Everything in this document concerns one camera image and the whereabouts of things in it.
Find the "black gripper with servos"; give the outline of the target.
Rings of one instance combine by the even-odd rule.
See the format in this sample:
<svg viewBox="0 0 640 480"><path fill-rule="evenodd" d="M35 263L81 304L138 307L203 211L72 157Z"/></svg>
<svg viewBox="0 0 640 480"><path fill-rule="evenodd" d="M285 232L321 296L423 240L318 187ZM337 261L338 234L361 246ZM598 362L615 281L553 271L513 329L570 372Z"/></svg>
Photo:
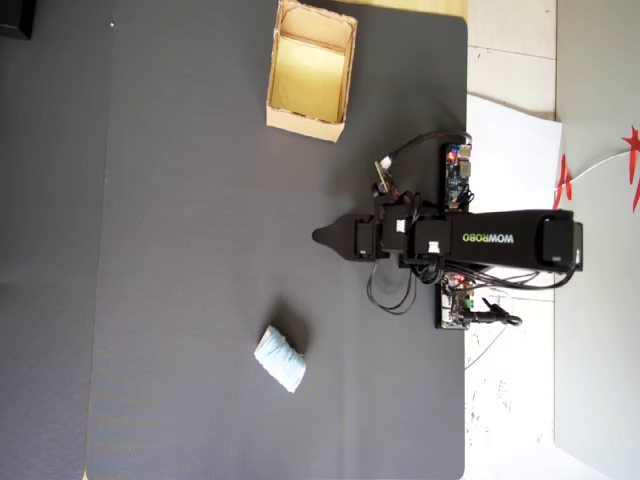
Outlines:
<svg viewBox="0 0 640 480"><path fill-rule="evenodd" d="M345 214L312 232L314 242L343 259L374 262L403 253L408 244L409 207L377 202L369 215Z"/></svg>

